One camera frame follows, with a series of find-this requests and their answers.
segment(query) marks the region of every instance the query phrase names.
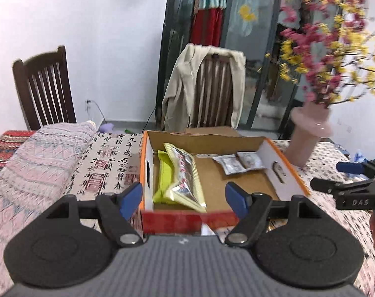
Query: purple object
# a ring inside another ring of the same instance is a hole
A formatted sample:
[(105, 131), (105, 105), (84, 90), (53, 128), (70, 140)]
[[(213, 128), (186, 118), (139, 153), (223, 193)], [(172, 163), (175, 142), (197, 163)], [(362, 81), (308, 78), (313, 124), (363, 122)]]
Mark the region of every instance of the purple object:
[(113, 133), (113, 127), (115, 127), (112, 123), (105, 123), (102, 124), (99, 128), (101, 133)]

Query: person's hand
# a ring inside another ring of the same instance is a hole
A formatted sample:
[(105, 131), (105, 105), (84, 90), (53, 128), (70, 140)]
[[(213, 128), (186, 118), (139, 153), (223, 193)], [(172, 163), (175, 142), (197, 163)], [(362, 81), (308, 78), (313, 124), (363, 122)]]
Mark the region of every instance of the person's hand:
[(371, 217), (370, 217), (370, 231), (371, 231), (371, 236), (373, 238), (373, 246), (375, 248), (375, 217), (374, 217), (374, 214), (372, 214)]

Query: pink vase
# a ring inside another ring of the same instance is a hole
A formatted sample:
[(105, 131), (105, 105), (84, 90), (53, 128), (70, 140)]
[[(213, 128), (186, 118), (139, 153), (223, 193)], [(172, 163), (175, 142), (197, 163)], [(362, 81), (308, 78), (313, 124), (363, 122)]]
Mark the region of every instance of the pink vase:
[(296, 127), (285, 151), (285, 157), (291, 164), (305, 166), (316, 143), (321, 138), (332, 135), (330, 123), (327, 121), (329, 114), (329, 109), (314, 102), (306, 102), (303, 107), (295, 107), (291, 111), (291, 119)]

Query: beige jacket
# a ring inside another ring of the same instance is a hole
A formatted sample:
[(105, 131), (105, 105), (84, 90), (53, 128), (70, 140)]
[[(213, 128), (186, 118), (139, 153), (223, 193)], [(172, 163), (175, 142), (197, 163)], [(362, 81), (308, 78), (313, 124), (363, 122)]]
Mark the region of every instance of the beige jacket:
[(188, 127), (195, 99), (197, 72), (208, 54), (230, 56), (233, 84), (231, 127), (237, 128), (245, 91), (245, 56), (240, 51), (189, 43), (176, 60), (162, 102), (166, 131), (183, 132)]

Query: yellow snack bag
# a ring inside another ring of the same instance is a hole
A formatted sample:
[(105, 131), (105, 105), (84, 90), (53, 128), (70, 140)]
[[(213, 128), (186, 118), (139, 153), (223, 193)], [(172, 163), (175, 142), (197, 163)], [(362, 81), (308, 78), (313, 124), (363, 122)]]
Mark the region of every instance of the yellow snack bag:
[(164, 143), (164, 147), (174, 166), (173, 182), (164, 192), (164, 197), (198, 212), (206, 212), (207, 206), (194, 157), (173, 144)]
[(156, 193), (153, 195), (153, 203), (176, 204), (177, 202), (164, 197), (164, 192), (173, 181), (174, 166), (166, 151), (158, 151), (157, 156), (160, 161), (160, 169), (158, 172), (158, 187)]

